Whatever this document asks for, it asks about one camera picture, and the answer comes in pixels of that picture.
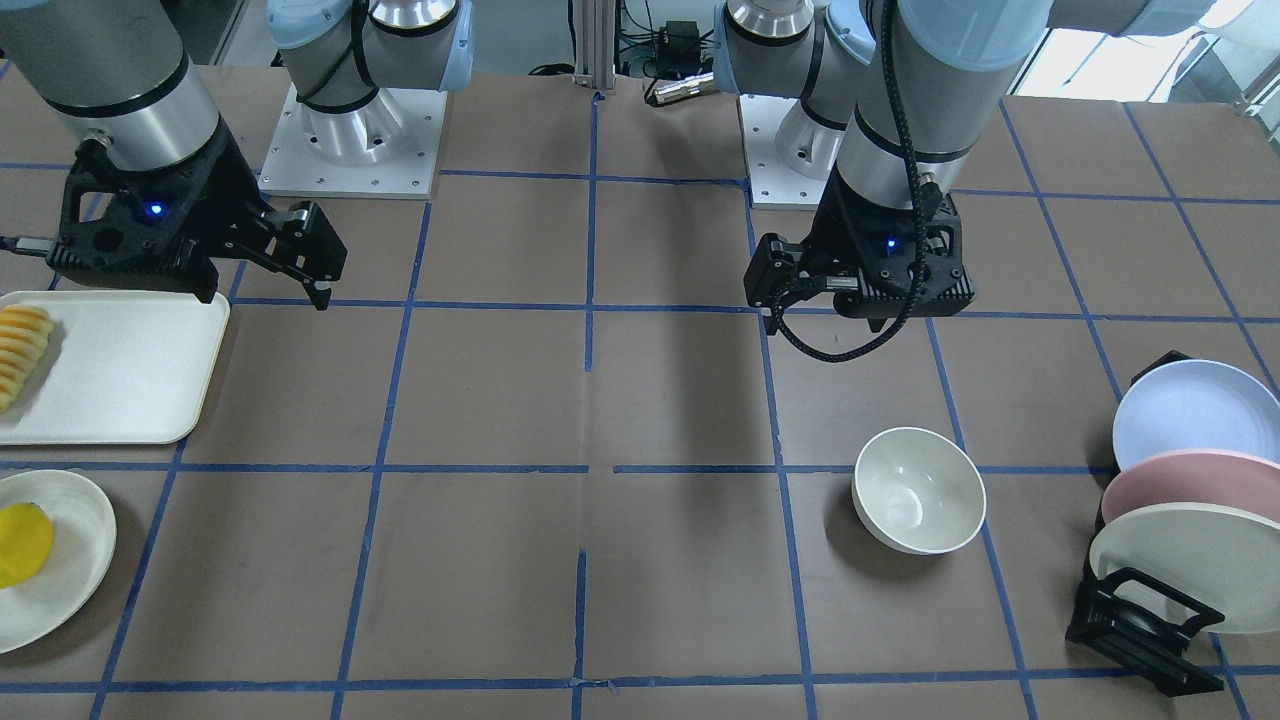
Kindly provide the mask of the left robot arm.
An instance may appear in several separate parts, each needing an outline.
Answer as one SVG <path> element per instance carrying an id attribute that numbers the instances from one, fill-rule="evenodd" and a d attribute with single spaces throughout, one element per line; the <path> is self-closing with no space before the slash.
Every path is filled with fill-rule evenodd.
<path id="1" fill-rule="evenodd" d="M 1047 29 L 1169 36 L 1207 1 L 723 1 L 716 85 L 791 97 L 840 137 L 806 237 L 768 233 L 744 277 L 771 314 L 828 295 L 881 331 L 951 316 L 975 297 L 950 191 Z"/>

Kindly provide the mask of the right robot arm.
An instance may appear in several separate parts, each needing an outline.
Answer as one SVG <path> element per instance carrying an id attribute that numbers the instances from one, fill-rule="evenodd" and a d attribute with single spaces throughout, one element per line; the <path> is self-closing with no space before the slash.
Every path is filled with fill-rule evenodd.
<path id="1" fill-rule="evenodd" d="M 292 83 L 276 135 L 305 165 L 285 210 L 265 199 L 279 165 L 253 172 L 161 3 L 5 1 L 3 49 L 77 146 L 58 232 L 3 250 L 83 286 L 205 304 L 215 260 L 239 259 L 325 309 L 347 249 L 317 200 L 428 195 L 421 101 L 470 82 L 474 5 L 270 1 L 265 15 Z"/>

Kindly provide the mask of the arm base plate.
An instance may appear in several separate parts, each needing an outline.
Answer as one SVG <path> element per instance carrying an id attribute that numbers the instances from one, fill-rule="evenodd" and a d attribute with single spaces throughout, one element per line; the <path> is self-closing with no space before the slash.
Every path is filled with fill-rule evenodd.
<path id="1" fill-rule="evenodd" d="M 806 113 L 797 99 L 739 97 L 751 200 L 756 208 L 813 209 L 838 156 L 844 131 Z"/>
<path id="2" fill-rule="evenodd" d="M 259 187 L 273 197 L 428 201 L 449 97 L 383 88 L 364 108 L 329 114 L 288 92 Z"/>

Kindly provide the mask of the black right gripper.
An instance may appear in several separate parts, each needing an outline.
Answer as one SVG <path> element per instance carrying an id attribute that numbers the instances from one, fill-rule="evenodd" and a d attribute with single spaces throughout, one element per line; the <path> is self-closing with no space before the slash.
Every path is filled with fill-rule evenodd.
<path id="1" fill-rule="evenodd" d="M 104 141 L 82 140 L 47 264 L 88 287 L 209 302 L 219 283 L 214 259 L 239 259 L 324 311 L 347 255 L 317 202 L 271 210 L 233 135 L 218 129 L 191 158 L 152 170 L 123 170 Z"/>

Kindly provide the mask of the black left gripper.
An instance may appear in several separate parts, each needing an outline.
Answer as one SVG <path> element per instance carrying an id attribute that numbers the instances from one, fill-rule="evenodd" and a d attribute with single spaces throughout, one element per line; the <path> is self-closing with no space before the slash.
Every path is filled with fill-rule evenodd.
<path id="1" fill-rule="evenodd" d="M 936 182 L 922 186 L 925 215 L 925 268 L 913 316 L 951 316 L 977 296 L 963 261 L 963 223 L 950 195 Z M 911 209 L 883 208 L 829 176 L 808 234 L 812 275 L 851 277 L 858 287 L 837 293 L 844 316 L 887 322 L 896 318 L 918 269 L 916 227 Z M 828 290 L 801 279 L 805 247 L 782 234 L 764 233 L 744 274 L 749 307 L 768 310 L 767 334 L 794 334 L 785 320 L 791 306 Z"/>

